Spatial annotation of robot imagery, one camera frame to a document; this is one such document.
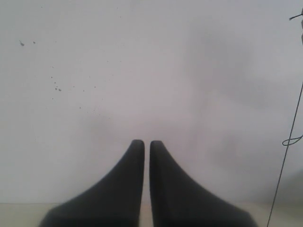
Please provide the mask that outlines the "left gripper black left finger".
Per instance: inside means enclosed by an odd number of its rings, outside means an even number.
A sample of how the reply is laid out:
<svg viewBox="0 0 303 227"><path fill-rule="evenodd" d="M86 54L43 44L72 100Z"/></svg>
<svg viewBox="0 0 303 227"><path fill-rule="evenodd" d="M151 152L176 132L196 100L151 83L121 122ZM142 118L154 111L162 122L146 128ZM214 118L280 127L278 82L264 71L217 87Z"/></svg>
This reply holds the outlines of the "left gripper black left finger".
<svg viewBox="0 0 303 227"><path fill-rule="evenodd" d="M41 227L137 227L144 177L144 142L133 140L125 154L94 186L50 209Z"/></svg>

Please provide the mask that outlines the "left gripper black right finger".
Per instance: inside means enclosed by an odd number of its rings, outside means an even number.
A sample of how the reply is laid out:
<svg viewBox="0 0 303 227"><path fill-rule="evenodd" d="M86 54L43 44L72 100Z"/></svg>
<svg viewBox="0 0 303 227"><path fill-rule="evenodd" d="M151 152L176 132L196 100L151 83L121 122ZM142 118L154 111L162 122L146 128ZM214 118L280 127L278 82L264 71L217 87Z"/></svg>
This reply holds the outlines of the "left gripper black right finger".
<svg viewBox="0 0 303 227"><path fill-rule="evenodd" d="M195 182L160 140L150 144L150 197L155 227L255 227L246 211Z"/></svg>

